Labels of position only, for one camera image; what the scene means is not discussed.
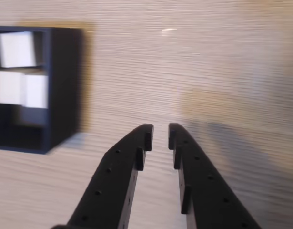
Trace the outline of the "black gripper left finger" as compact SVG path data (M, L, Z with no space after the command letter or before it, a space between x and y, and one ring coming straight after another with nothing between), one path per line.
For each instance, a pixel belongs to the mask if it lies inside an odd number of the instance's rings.
M56 229L126 229L138 172L152 149L154 126L133 129L103 156L75 211Z

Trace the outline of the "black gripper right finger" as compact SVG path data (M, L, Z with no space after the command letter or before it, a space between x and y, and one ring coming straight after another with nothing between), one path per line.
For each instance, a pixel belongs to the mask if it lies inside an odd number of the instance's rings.
M178 123L169 124L168 148L179 174L181 213L189 229L258 229L202 148Z

